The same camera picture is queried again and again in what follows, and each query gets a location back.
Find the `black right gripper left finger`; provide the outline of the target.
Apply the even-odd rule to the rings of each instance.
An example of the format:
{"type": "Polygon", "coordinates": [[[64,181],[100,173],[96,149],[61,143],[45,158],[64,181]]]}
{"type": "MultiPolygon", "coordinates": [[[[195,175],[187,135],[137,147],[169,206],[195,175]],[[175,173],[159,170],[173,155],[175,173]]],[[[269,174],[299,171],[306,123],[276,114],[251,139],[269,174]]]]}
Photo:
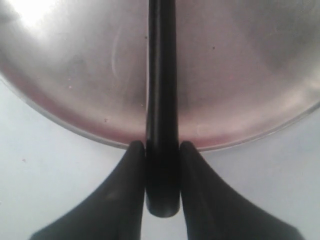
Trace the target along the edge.
{"type": "Polygon", "coordinates": [[[105,181],[32,240],[139,240],[145,194],[145,148],[133,141],[105,181]]]}

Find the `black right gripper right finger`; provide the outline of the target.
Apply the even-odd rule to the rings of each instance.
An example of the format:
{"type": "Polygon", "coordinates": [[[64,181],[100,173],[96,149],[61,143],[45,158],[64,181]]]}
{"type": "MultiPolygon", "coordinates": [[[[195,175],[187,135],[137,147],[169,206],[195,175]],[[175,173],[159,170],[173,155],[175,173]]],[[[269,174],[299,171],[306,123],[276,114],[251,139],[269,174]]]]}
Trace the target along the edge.
{"type": "Polygon", "coordinates": [[[302,240],[292,225],[230,187],[189,141],[180,145],[181,198],[190,240],[302,240]]]}

